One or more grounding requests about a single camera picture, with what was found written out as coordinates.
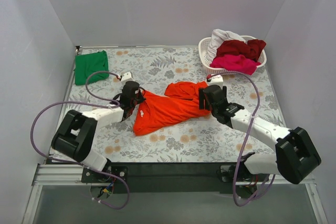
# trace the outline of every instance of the basket rim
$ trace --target basket rim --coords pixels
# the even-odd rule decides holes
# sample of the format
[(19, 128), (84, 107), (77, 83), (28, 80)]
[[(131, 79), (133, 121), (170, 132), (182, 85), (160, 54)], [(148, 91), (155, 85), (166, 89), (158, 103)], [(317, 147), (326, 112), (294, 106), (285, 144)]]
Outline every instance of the basket rim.
[[(256, 39), (255, 37), (253, 37), (253, 36), (249, 36), (249, 35), (241, 35), (241, 37), (243, 37), (244, 39), (245, 39), (245, 38)], [(222, 71), (222, 70), (224, 70), (224, 71), (228, 71), (228, 70), (226, 70), (225, 68), (212, 68), (212, 67), (208, 66), (208, 65), (205, 63), (204, 58), (203, 58), (202, 55), (201, 55), (201, 44), (202, 44), (205, 40), (211, 40), (211, 37), (206, 37), (206, 38), (204, 38), (204, 39), (201, 39), (201, 41), (198, 43), (198, 54), (199, 54), (199, 56), (200, 56), (200, 59), (201, 59), (202, 64), (203, 64), (206, 68), (211, 69), (211, 70), (215, 70), (215, 71), (216, 71), (216, 70), (219, 70), (219, 71)], [(267, 57), (266, 57), (265, 50), (262, 50), (261, 53), (264, 54), (264, 61), (263, 61), (260, 65), (258, 65), (257, 68), (261, 68), (261, 67), (263, 67), (263, 66), (266, 64), (266, 61), (267, 61)]]

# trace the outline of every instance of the green cloth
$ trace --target green cloth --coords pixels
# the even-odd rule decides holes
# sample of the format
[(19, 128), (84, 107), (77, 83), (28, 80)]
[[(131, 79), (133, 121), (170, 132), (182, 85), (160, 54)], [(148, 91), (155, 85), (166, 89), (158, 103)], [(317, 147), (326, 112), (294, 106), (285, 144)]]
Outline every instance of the green cloth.
[[(77, 55), (75, 58), (75, 84), (85, 85), (86, 79), (90, 74), (97, 71), (109, 71), (107, 53), (105, 51), (95, 52), (88, 55)], [(89, 83), (105, 80), (109, 77), (108, 73), (99, 73), (91, 77)]]

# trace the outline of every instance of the floral tablecloth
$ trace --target floral tablecloth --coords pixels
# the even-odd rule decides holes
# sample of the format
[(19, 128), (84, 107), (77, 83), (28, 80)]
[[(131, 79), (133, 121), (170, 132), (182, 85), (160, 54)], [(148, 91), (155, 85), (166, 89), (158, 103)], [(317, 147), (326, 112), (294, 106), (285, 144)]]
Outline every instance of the floral tablecloth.
[[(86, 49), (83, 54), (100, 50)], [(145, 89), (163, 95), (170, 83), (204, 81), (206, 73), (197, 48), (116, 48), (105, 49), (109, 69), (121, 74), (131, 71), (135, 81)], [(257, 115), (283, 126), (278, 103), (265, 67), (252, 75), (261, 95)], [(253, 111), (257, 96), (253, 86), (242, 76), (224, 76), (229, 102), (243, 105)], [(113, 76), (89, 86), (90, 90), (106, 98), (121, 91), (121, 83)], [(69, 100), (106, 105), (86, 92), (85, 86), (72, 83)], [(88, 111), (89, 106), (69, 105), (66, 110)], [(132, 129), (138, 108), (130, 118), (96, 131), (92, 148), (113, 162), (235, 162), (244, 133), (219, 124), (214, 117), (190, 119), (175, 126), (164, 127), (145, 136), (135, 136)], [(250, 138), (246, 152), (271, 153), (265, 144)], [(51, 151), (54, 157), (66, 158)]]

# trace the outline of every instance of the pink cloth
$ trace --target pink cloth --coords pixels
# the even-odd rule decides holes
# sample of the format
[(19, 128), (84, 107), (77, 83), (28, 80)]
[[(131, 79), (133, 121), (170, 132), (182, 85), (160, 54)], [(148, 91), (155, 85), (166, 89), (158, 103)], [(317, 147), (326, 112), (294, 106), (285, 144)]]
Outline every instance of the pink cloth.
[(245, 58), (244, 55), (224, 55), (223, 57), (216, 57), (210, 67), (225, 68), (229, 71), (238, 71), (251, 75), (260, 64), (260, 62)]

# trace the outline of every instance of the white laundry basket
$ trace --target white laundry basket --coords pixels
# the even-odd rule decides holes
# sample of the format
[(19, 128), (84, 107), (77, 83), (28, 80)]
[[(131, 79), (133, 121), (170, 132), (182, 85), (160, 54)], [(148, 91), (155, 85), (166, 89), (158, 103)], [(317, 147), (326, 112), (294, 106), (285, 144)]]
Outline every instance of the white laundry basket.
[[(247, 35), (242, 35), (242, 37), (245, 40), (256, 39), (255, 37), (247, 36)], [(201, 58), (201, 62), (203, 64), (203, 67), (204, 67), (204, 69), (206, 71), (206, 74), (215, 74), (215, 73), (229, 72), (225, 68), (212, 68), (212, 67), (210, 67), (211, 61), (209, 61), (206, 58), (207, 52), (208, 52), (208, 45), (209, 45), (210, 41), (211, 41), (211, 37), (208, 37), (208, 38), (202, 39), (199, 42), (199, 44), (198, 44), (198, 53), (199, 53), (199, 56)], [(263, 50), (261, 52), (259, 60), (258, 60), (258, 62), (260, 62), (261, 64), (258, 65), (257, 68), (261, 68), (262, 66), (264, 66), (266, 64), (266, 60), (267, 60), (266, 54), (265, 54), (265, 51)]]

